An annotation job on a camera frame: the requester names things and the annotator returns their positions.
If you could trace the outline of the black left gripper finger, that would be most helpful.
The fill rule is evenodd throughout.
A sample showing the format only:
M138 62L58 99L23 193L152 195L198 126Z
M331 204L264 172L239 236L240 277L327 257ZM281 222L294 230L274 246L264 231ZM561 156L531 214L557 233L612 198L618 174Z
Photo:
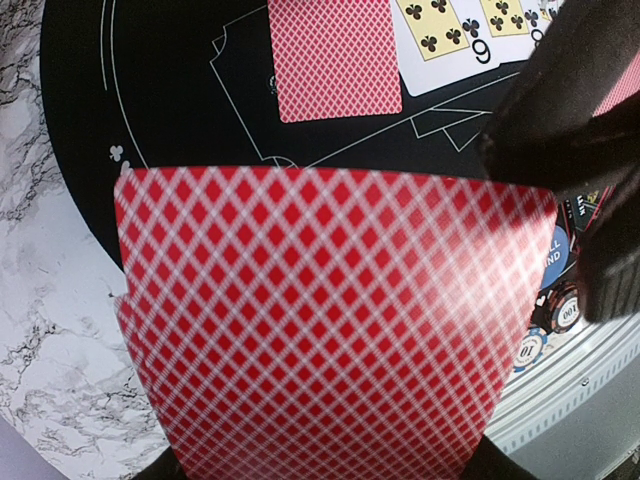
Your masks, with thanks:
M639 95L597 111L638 53L638 2L565 2L479 139L494 181L560 199L613 187L577 259L590 323L639 310Z

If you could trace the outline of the red playing card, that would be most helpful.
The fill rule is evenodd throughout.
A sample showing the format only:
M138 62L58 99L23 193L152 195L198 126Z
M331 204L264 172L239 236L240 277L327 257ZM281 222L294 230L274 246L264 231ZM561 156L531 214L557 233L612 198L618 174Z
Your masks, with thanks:
M267 3L284 123L402 111L388 1Z
M191 479L456 479L527 331L545 189L346 169L136 169L128 348Z
M639 71L629 68L616 82L604 100L595 109L593 116L600 116L639 91Z

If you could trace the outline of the blue small blind button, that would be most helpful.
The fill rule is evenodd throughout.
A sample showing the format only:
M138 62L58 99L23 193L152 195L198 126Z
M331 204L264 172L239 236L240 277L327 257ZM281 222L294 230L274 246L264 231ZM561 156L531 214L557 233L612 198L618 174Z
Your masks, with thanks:
M542 287L553 283L564 270L569 257L569 239L566 231L556 225L549 252L544 261Z

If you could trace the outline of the white red chip stack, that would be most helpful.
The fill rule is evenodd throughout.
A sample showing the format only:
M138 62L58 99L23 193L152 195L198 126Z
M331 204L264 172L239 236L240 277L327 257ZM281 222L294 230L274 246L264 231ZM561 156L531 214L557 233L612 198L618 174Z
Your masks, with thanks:
M579 320L578 288L574 282L564 282L549 291L537 325L548 334L564 334Z

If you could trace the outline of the white red poker chip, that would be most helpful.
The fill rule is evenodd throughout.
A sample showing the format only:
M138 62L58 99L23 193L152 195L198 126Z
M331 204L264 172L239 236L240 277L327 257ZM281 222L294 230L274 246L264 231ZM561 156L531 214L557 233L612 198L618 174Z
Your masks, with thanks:
M529 328L518 348L513 373L519 374L535 365L543 356L548 342L546 332L540 327Z

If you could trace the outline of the red triangular all-in marker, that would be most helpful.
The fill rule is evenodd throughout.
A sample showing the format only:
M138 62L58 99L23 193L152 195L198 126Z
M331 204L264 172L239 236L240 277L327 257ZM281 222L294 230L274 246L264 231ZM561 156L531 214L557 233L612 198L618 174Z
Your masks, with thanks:
M605 189L575 195L569 198L569 204L576 220L591 218L606 194Z

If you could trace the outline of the red playing card deck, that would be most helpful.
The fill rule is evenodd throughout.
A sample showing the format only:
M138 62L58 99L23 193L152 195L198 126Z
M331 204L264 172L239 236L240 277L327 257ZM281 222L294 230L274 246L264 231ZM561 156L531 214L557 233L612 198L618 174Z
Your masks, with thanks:
M128 294L115 298L114 308L116 318L128 348L138 345L135 311L130 303Z

